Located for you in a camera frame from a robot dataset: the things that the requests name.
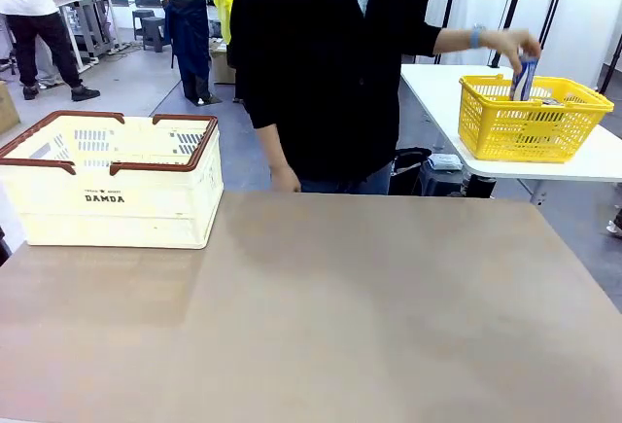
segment shopping basket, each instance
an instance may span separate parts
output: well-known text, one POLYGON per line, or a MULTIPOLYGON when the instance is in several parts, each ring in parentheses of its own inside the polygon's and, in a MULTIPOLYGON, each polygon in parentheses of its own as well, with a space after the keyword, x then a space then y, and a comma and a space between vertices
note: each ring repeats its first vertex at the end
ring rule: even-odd
POLYGON ((202 248, 223 177, 215 117, 59 111, 0 149, 31 245, 202 248))
POLYGON ((511 80, 464 76, 460 137, 478 159, 566 162, 613 103, 560 78, 536 77, 529 101, 509 100, 511 80), (555 99, 561 105, 547 105, 555 99))

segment yellow plastic basket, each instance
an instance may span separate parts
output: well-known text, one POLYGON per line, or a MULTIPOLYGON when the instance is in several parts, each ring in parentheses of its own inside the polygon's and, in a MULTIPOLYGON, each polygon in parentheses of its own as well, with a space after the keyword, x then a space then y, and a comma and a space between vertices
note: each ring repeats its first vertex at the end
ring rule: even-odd
POLYGON ((613 103, 593 90, 560 78, 536 77, 531 100, 509 100, 511 80, 464 76, 460 137, 478 159, 566 162, 613 103), (552 98, 564 105, 545 105, 552 98))

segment cream plastic crate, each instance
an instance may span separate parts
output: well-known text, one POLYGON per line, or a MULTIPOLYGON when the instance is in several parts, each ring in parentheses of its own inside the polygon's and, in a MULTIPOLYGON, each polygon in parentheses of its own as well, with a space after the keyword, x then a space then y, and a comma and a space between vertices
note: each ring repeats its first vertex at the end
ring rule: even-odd
POLYGON ((0 149, 31 245, 200 249, 223 177, 215 117, 54 112, 0 149))

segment floor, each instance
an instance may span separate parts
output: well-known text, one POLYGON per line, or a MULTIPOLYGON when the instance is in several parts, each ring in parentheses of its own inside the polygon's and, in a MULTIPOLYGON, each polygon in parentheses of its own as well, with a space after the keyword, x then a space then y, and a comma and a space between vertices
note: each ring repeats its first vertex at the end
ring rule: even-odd
MULTIPOLYGON (((268 190, 270 178, 267 164, 248 115, 241 105, 231 100, 234 87, 213 86, 213 91, 223 103, 195 107, 184 98, 181 85, 177 84, 177 72, 170 70, 169 61, 167 50, 161 55, 139 51, 120 58, 120 68, 116 68, 115 63, 102 64, 85 72, 86 82, 102 89, 102 98, 85 103, 84 110, 121 111, 137 116, 146 116, 151 112, 214 115, 219 119, 221 130, 225 187, 230 191, 268 190)), ((12 91, 25 123, 39 120, 49 111, 73 105, 67 100, 67 91, 62 88, 46 92, 53 100, 33 101, 32 107, 20 98, 17 87, 13 86, 12 91)), ((274 92, 278 96, 278 85, 274 92)), ((616 103, 616 109, 604 119, 603 125, 622 136, 622 73, 615 75, 607 95, 616 103)), ((431 147, 436 136, 434 126, 426 119, 421 106, 404 84, 399 89, 399 98, 399 145, 431 147)), ((0 145, 9 137, 0 135, 0 145)), ((530 198, 515 180, 499 181, 495 197, 525 201, 530 198)), ((611 238, 605 232, 616 204, 622 204, 622 191, 613 185, 556 182, 552 184, 550 196, 541 212, 622 311, 622 240, 611 238)), ((16 249, 23 240, 23 232, 1 187, 0 208, 0 225, 8 234, 9 245, 16 249)))

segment brown crate handle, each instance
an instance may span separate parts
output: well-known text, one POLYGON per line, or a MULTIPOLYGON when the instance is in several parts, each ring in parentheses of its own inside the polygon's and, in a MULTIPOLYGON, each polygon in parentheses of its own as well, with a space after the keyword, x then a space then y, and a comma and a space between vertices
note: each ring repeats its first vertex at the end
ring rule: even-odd
POLYGON ((212 137, 212 133, 218 124, 218 118, 211 115, 154 115, 153 125, 158 124, 162 120, 191 120, 196 122, 208 122, 205 128, 205 134, 199 142, 196 149, 192 152, 188 163, 179 165, 175 163, 142 163, 142 162, 113 162, 110 165, 110 174, 114 177, 120 170, 148 170, 158 172, 192 172, 198 166, 198 162, 203 156, 203 152, 207 147, 207 143, 212 137))
POLYGON ((118 122, 125 124, 125 117, 123 114, 116 112, 82 112, 78 110, 57 110, 47 115, 43 119, 39 120, 28 129, 26 129, 20 136, 10 141, 0 149, 0 165, 20 165, 26 167, 57 167, 62 168, 71 175, 76 175, 74 169, 75 163, 70 160, 41 160, 41 159, 6 159, 5 155, 13 151, 18 145, 23 143, 26 139, 31 137, 37 131, 44 126, 49 125, 58 117, 102 117, 115 119, 118 122))

